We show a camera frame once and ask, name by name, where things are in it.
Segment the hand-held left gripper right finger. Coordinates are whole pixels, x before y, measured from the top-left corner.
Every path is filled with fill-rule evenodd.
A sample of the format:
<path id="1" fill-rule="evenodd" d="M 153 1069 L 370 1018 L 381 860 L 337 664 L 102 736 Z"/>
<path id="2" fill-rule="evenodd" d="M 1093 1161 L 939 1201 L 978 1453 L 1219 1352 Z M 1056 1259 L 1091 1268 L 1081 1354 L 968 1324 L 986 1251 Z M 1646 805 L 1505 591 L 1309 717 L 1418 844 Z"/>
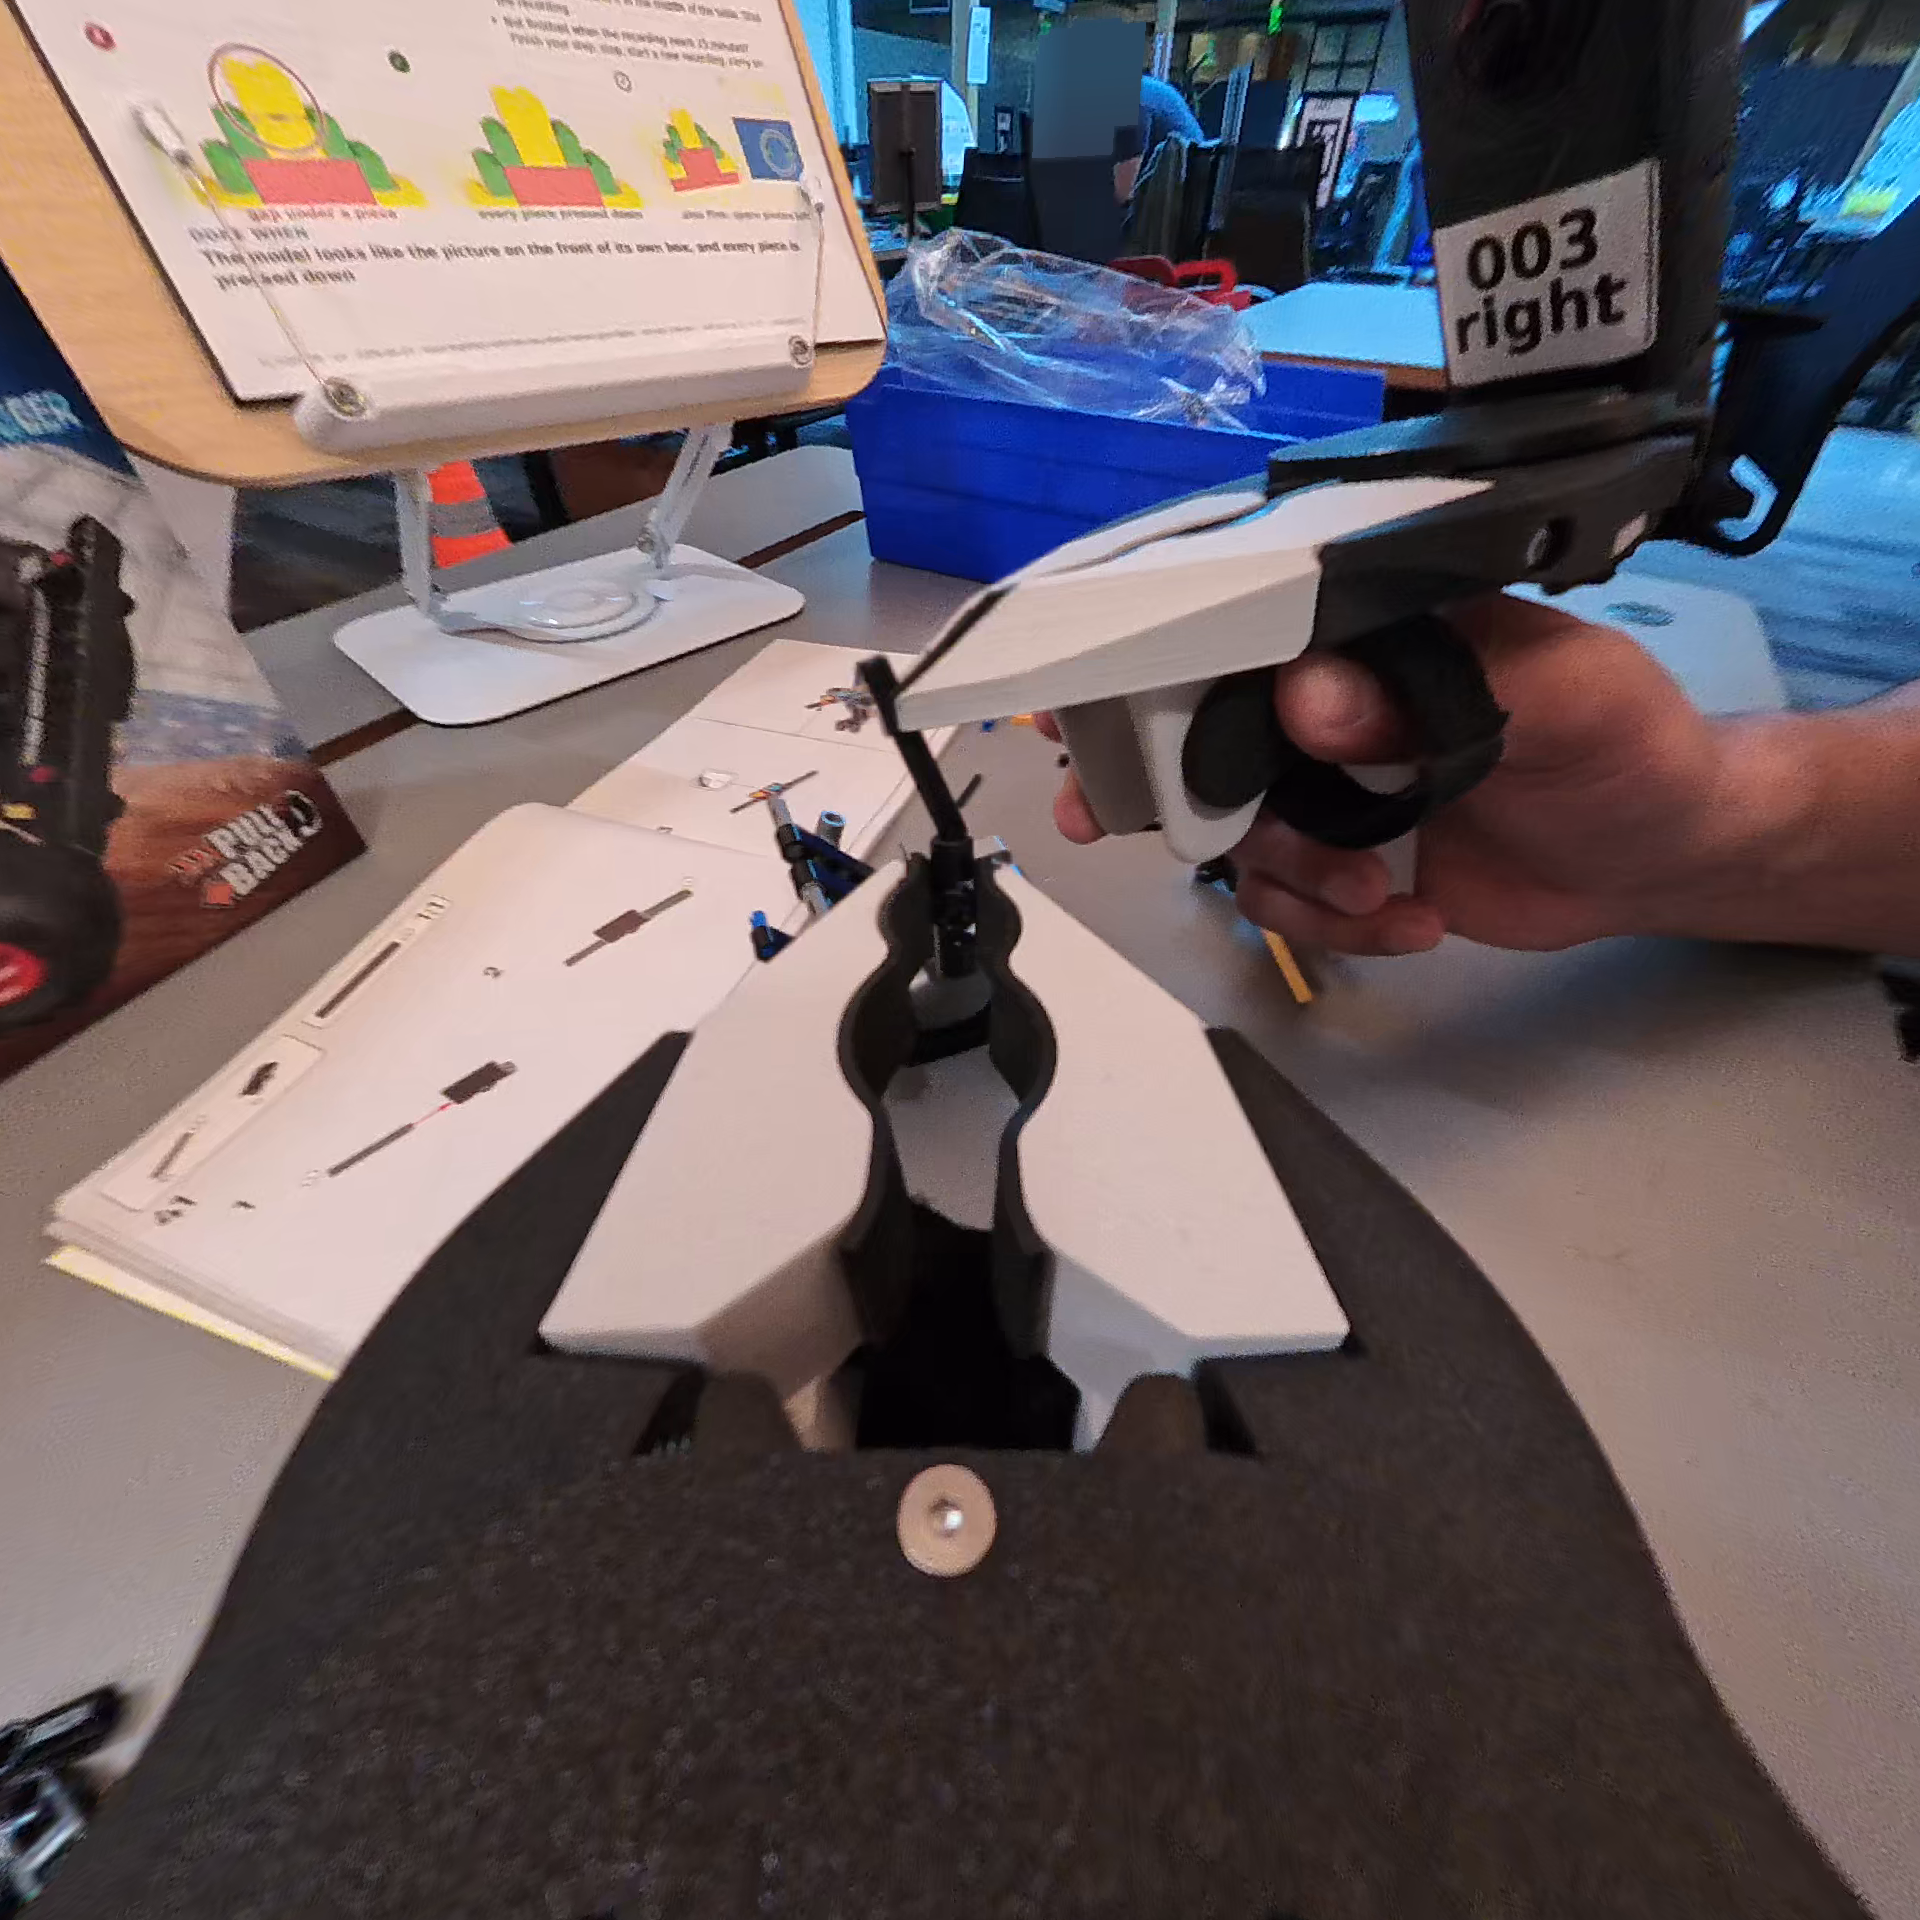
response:
<path id="1" fill-rule="evenodd" d="M 1091 1452 L 1142 1377 L 1333 1354 L 1350 1321 L 1202 1020 L 1016 871 L 1012 981 L 1051 1067 L 1016 1135 L 1017 1196 L 1050 1257 L 1044 1359 Z"/>

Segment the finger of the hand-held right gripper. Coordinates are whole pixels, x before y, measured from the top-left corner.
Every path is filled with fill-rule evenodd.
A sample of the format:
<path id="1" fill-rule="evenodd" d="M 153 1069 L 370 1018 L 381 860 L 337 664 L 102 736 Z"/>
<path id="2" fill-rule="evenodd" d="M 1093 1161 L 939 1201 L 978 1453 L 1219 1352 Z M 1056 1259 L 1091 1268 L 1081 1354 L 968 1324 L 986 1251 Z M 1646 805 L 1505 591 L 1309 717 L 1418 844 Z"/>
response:
<path id="1" fill-rule="evenodd" d="M 1483 479 L 1413 476 L 1326 482 L 1285 496 L 1227 488 L 1170 500 L 1056 547 L 997 584 L 1011 594 L 1053 584 L 1140 596 L 1248 596 L 1316 571 L 1326 545 L 1490 488 Z"/>
<path id="2" fill-rule="evenodd" d="M 1065 712 L 1297 659 L 1321 584 L 1306 551 L 1113 565 L 982 593 L 901 684 L 901 729 Z"/>

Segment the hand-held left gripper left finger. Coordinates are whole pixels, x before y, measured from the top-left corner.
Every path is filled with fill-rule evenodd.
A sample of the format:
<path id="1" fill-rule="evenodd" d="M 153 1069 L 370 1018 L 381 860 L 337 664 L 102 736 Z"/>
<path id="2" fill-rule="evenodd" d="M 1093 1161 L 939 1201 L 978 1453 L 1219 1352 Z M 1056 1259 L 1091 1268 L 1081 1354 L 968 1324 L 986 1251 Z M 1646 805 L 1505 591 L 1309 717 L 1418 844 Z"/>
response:
<path id="1" fill-rule="evenodd" d="M 786 1402 L 901 1331 L 909 1201 L 884 1095 L 909 1061 L 909 867 L 757 964 L 683 1047 L 539 1327 Z"/>

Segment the black lego axle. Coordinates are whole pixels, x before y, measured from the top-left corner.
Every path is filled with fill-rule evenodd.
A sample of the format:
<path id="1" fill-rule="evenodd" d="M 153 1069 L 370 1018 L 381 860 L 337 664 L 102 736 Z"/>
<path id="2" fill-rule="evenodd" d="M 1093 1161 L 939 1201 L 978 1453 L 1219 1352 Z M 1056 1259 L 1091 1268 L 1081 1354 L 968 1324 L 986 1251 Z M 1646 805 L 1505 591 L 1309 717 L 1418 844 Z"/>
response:
<path id="1" fill-rule="evenodd" d="M 949 788 L 941 764 L 921 732 L 909 729 L 899 715 L 901 684 L 890 659 L 869 656 L 857 666 L 859 687 L 869 692 L 882 732 L 893 744 L 920 802 L 930 823 L 936 849 L 974 853 L 974 837 L 965 812 Z"/>

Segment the person's right forearm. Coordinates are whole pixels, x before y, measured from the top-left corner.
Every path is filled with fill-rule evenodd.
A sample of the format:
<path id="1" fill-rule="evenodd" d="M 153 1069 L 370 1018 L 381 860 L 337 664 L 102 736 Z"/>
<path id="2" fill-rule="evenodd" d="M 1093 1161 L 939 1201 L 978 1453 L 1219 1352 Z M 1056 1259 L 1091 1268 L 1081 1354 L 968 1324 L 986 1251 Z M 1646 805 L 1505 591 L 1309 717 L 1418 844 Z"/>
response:
<path id="1" fill-rule="evenodd" d="M 1686 929 L 1738 945 L 1917 956 L 1916 687 L 1716 727 Z"/>

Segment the white lego instruction booklet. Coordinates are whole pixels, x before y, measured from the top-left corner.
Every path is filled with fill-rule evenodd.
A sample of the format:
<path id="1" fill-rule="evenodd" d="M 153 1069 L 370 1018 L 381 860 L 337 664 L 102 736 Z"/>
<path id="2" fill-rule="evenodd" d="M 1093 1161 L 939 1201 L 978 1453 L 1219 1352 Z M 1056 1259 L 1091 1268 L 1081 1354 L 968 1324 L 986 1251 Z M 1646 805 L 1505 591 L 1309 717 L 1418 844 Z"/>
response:
<path id="1" fill-rule="evenodd" d="M 909 796 L 859 656 L 773 641 L 564 808 L 508 808 L 54 1208 L 48 1266 L 333 1379 L 419 1266 L 805 907 L 777 812 L 875 863 Z"/>

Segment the blue and black lego piece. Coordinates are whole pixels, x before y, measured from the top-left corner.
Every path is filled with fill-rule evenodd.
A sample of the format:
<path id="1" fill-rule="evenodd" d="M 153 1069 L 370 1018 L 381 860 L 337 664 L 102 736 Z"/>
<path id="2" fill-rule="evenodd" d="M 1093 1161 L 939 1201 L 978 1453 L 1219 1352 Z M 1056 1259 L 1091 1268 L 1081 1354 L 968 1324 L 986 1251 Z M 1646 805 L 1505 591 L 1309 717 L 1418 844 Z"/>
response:
<path id="1" fill-rule="evenodd" d="M 766 809 L 785 875 L 801 903 L 801 916 L 794 929 L 777 929 L 764 909 L 752 914 L 754 957 L 771 963 L 806 927 L 822 919 L 862 888 L 873 875 L 873 867 L 850 850 L 848 819 L 843 812 L 826 808 L 814 828 L 805 828 L 794 816 L 785 788 L 777 785 L 754 794 L 749 805 Z"/>

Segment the lego set box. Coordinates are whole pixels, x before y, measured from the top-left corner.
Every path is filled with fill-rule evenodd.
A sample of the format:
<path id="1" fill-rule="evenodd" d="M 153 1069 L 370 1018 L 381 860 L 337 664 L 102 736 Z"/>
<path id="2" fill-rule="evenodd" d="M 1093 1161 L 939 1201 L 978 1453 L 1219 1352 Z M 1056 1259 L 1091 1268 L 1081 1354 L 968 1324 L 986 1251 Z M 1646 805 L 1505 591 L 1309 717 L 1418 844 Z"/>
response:
<path id="1" fill-rule="evenodd" d="M 189 531 L 2 277 L 2 1074 L 360 857 Z"/>

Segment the person's right hand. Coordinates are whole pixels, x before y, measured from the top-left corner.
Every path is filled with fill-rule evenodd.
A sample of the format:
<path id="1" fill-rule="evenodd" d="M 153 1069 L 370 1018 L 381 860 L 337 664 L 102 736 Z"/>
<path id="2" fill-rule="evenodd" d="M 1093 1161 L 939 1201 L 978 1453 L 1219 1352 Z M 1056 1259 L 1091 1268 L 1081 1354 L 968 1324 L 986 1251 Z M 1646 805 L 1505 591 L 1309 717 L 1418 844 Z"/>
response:
<path id="1" fill-rule="evenodd" d="M 1418 832 L 1411 877 L 1262 819 L 1232 853 L 1241 916 L 1326 954 L 1445 938 L 1547 954 L 1612 938 L 1713 939 L 1701 808 L 1722 740 L 1616 632 L 1509 594 L 1454 608 L 1507 713 L 1498 769 Z"/>

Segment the white background table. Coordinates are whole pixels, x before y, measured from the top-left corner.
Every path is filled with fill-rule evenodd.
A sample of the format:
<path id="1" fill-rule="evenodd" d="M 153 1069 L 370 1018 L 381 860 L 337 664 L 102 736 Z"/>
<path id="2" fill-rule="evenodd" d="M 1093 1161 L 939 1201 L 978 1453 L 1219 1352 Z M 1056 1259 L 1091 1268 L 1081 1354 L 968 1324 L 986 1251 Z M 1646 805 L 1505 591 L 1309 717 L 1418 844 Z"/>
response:
<path id="1" fill-rule="evenodd" d="M 1450 386 L 1436 291 L 1414 284 L 1309 282 L 1241 314 L 1267 362 L 1371 369 L 1392 392 Z"/>

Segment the blue plastic bin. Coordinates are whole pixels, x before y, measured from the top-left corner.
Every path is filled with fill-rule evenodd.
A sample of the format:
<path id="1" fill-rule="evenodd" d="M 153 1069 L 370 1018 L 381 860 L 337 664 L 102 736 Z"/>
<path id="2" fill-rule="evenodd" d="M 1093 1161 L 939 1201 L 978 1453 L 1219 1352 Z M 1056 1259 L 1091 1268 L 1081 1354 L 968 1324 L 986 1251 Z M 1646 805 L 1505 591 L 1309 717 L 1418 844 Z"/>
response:
<path id="1" fill-rule="evenodd" d="M 882 371 L 848 404 L 872 555 L 969 584 L 1230 482 L 1274 451 L 1379 425 L 1374 369 L 1269 364 L 1241 427 L 1102 417 L 930 389 Z"/>

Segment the clear plastic bag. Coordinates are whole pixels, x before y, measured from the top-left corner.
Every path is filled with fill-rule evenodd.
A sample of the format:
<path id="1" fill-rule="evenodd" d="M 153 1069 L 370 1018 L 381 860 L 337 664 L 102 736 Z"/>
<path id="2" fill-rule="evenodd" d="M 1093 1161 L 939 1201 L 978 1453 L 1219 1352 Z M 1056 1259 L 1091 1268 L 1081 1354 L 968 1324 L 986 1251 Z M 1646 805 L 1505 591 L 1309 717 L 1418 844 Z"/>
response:
<path id="1" fill-rule="evenodd" d="M 1264 396 L 1227 306 L 968 228 L 909 247 L 888 329 L 890 373 L 965 397 L 1241 431 Z"/>

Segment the white rounded object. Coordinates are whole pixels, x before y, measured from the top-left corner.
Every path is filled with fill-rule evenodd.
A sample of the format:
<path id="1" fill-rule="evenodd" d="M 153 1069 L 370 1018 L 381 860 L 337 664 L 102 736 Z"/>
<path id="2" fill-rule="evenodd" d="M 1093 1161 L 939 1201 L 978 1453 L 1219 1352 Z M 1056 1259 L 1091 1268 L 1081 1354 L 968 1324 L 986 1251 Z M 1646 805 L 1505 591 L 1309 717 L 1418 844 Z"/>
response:
<path id="1" fill-rule="evenodd" d="M 1708 715 L 1788 712 L 1760 613 L 1740 594 L 1627 573 L 1576 588 L 1558 605 L 1632 639 Z"/>

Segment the orange traffic cone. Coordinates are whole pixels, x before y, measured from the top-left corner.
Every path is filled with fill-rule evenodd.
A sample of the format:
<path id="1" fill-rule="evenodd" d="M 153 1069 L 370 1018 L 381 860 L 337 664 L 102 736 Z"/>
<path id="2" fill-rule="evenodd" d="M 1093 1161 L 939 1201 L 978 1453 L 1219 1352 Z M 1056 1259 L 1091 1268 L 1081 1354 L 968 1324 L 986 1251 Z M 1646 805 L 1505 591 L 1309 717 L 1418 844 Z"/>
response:
<path id="1" fill-rule="evenodd" d="M 434 569 L 489 561 L 512 548 L 489 489 L 470 463 L 449 463 L 425 474 L 425 536 Z"/>

